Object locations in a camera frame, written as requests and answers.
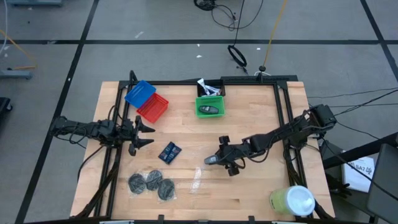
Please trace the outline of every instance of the blue plastic bin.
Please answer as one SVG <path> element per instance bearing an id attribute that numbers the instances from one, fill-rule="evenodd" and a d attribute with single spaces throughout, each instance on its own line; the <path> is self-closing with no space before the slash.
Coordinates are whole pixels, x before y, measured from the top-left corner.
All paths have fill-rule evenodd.
<path id="1" fill-rule="evenodd" d="M 155 92 L 154 86 L 141 80 L 124 99 L 136 108 L 140 108 Z"/>

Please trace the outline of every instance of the butcher block table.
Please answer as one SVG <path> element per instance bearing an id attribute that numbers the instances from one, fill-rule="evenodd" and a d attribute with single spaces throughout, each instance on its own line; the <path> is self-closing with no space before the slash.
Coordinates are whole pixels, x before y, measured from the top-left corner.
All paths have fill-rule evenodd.
<path id="1" fill-rule="evenodd" d="M 304 84 L 287 84 L 293 114 L 299 116 L 308 109 Z M 140 138 L 154 139 L 155 142 L 137 150 L 135 157 L 128 153 L 129 142 L 124 143 L 112 219 L 156 220 L 159 215 L 164 215 L 166 220 L 247 220 L 248 216 L 254 215 L 257 221 L 294 220 L 291 215 L 275 213 L 269 203 L 273 190 L 289 186 L 281 142 L 273 145 L 265 162 L 257 164 L 246 161 L 246 168 L 234 177 L 230 177 L 223 166 L 207 166 L 203 163 L 204 158 L 218 150 L 220 136 L 228 135 L 231 144 L 240 144 L 242 138 L 268 133 L 279 127 L 272 86 L 226 85 L 225 116 L 208 119 L 199 119 L 195 115 L 196 85 L 155 87 L 156 92 L 170 102 L 169 107 L 155 124 L 142 119 L 145 125 L 156 132 L 140 133 Z M 94 121 L 106 119 L 109 109 L 114 105 L 117 90 L 118 82 L 102 83 Z M 282 90 L 280 97 L 284 121 L 287 122 Z M 123 113 L 123 105 L 121 103 L 120 114 Z M 136 109 L 130 106 L 128 118 L 134 120 L 136 115 Z M 167 165 L 158 155 L 170 141 L 180 147 L 182 152 L 171 165 Z M 308 144 L 318 148 L 316 140 L 309 139 Z M 89 140 L 85 158 L 99 146 L 98 141 Z M 305 147 L 301 154 L 308 188 L 325 211 L 334 216 L 320 153 L 314 148 Z M 81 171 L 71 215 L 79 213 L 97 191 L 104 155 L 105 149 L 95 155 Z M 149 190 L 136 196 L 130 193 L 128 178 L 135 172 L 148 174 L 154 169 L 160 170 L 164 178 L 174 181 L 175 199 L 159 202 L 157 192 Z M 108 196 L 107 190 L 101 215 L 106 212 Z"/>

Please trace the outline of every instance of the green basket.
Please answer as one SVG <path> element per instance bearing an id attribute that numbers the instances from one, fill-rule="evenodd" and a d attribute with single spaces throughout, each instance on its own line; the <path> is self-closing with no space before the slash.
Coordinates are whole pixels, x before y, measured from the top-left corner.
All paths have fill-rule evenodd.
<path id="1" fill-rule="evenodd" d="M 195 100 L 198 118 L 217 118 L 225 115 L 224 98 L 222 96 L 197 97 Z M 218 114 L 205 114 L 199 111 L 200 106 L 214 106 L 218 109 Z"/>

